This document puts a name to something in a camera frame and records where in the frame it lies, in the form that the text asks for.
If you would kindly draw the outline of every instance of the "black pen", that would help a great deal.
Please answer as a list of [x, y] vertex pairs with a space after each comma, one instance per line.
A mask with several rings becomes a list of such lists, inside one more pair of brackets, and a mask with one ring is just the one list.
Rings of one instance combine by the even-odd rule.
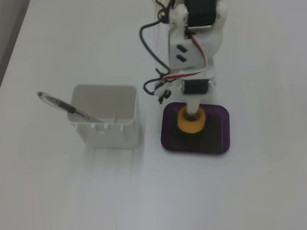
[[45, 92], [37, 92], [38, 97], [45, 103], [51, 105], [52, 107], [55, 107], [57, 109], [66, 111], [68, 113], [74, 114], [75, 116], [78, 116], [88, 122], [91, 123], [102, 123], [102, 121], [80, 111], [79, 109], [73, 107], [71, 104], [68, 104], [58, 98], [55, 98], [54, 96], [51, 96], [48, 93]]

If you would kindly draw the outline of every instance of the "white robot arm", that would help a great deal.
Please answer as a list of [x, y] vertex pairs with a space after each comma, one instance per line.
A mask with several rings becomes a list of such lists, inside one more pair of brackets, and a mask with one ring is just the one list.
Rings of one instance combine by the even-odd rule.
[[222, 44], [226, 6], [221, 0], [177, 0], [170, 1], [164, 13], [169, 23], [169, 67], [167, 74], [160, 74], [153, 94], [162, 102], [175, 84], [187, 102], [187, 113], [193, 115], [214, 85], [213, 56]]

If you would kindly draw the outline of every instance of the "plastic container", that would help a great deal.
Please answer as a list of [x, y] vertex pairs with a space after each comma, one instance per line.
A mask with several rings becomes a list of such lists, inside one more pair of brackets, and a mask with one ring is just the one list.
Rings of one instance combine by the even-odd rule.
[[133, 86], [77, 85], [71, 104], [103, 123], [87, 123], [67, 114], [82, 140], [94, 149], [132, 149], [140, 141], [140, 112]]

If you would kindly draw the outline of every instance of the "cable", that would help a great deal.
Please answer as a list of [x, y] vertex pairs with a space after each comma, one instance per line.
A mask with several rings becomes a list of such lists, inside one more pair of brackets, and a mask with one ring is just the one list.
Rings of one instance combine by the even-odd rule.
[[147, 49], [147, 51], [151, 54], [151, 56], [153, 56], [153, 58], [160, 64], [162, 65], [165, 69], [167, 69], [167, 73], [161, 73], [158, 69], [156, 69], [156, 71], [159, 73], [160, 77], [159, 78], [156, 78], [156, 79], [151, 79], [151, 80], [148, 80], [147, 82], [144, 83], [143, 85], [143, 89], [144, 91], [149, 94], [149, 95], [154, 95], [154, 91], [153, 92], [150, 92], [147, 88], [146, 88], [146, 85], [151, 83], [151, 82], [155, 82], [155, 81], [160, 81], [160, 80], [163, 80], [163, 77], [168, 75], [170, 73], [170, 68], [160, 59], [158, 58], [158, 56], [149, 48], [149, 46], [147, 45], [147, 43], [145, 42], [144, 40], [144, 37], [143, 37], [143, 30], [144, 29], [147, 29], [149, 27], [152, 27], [152, 26], [155, 26], [155, 25], [158, 25], [159, 23], [168, 23], [168, 15], [169, 15], [169, 11], [170, 11], [170, 8], [175, 4], [175, 0], [170, 0], [167, 7], [165, 7], [165, 5], [163, 3], [161, 3], [159, 0], [155, 0], [155, 2], [161, 6], [161, 9], [159, 10], [158, 12], [158, 21], [154, 22], [154, 23], [150, 23], [150, 24], [147, 24], [147, 25], [144, 25], [140, 28], [140, 31], [139, 31], [139, 35], [140, 35], [140, 39], [141, 39], [141, 42], [143, 43], [144, 47]]
[[196, 75], [196, 74], [199, 74], [201, 72], [203, 72], [206, 68], [207, 68], [207, 58], [206, 58], [206, 55], [204, 53], [204, 51], [202, 50], [200, 44], [198, 43], [198, 41], [196, 40], [195, 36], [194, 35], [191, 35], [190, 36], [194, 45], [197, 47], [197, 49], [200, 51], [202, 57], [203, 57], [203, 60], [204, 60], [204, 64], [205, 64], [205, 67], [197, 72], [194, 72], [194, 73], [186, 73], [186, 74], [174, 74], [174, 75], [168, 75], [168, 76], [164, 76], [163, 79], [166, 81], [166, 82], [173, 82], [175, 81], [177, 78], [182, 78], [182, 77], [188, 77], [188, 76], [193, 76], [193, 75]]
[[167, 69], [167, 73], [165, 75], [168, 75], [170, 73], [170, 68], [160, 59], [157, 57], [156, 54], [154, 54], [154, 52], [149, 48], [149, 46], [146, 44], [145, 40], [144, 40], [144, 37], [143, 37], [143, 30], [144, 29], [147, 29], [149, 27], [152, 27], [152, 26], [155, 26], [155, 25], [158, 25], [159, 23], [161, 23], [162, 20], [159, 19], [158, 21], [154, 22], [154, 23], [150, 23], [150, 24], [147, 24], [147, 25], [144, 25], [140, 28], [140, 39], [144, 45], [144, 47], [147, 49], [147, 51], [151, 54], [151, 56], [153, 56], [153, 58], [158, 62], [160, 63], [160, 65], [162, 65], [165, 69]]
[[167, 9], [166, 9], [165, 5], [163, 5], [163, 3], [159, 2], [158, 0], [155, 0], [155, 3], [157, 3], [159, 6], [161, 6], [162, 10], [164, 12], [166, 12]]
[[144, 83], [143, 85], [143, 89], [145, 90], [146, 93], [148, 93], [149, 95], [151, 96], [154, 96], [154, 91], [153, 92], [150, 92], [147, 88], [146, 88], [146, 85], [151, 83], [151, 82], [155, 82], [155, 81], [159, 81], [159, 80], [162, 80], [162, 78], [155, 78], [155, 79], [151, 79], [151, 80], [148, 80], [147, 82]]

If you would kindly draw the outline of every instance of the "yellow tape roll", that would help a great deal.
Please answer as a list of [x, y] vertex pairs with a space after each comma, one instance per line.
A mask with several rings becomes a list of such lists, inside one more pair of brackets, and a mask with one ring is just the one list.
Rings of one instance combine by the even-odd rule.
[[198, 133], [204, 128], [206, 118], [206, 113], [202, 108], [199, 107], [195, 115], [189, 116], [187, 106], [185, 106], [179, 110], [177, 125], [185, 133]]

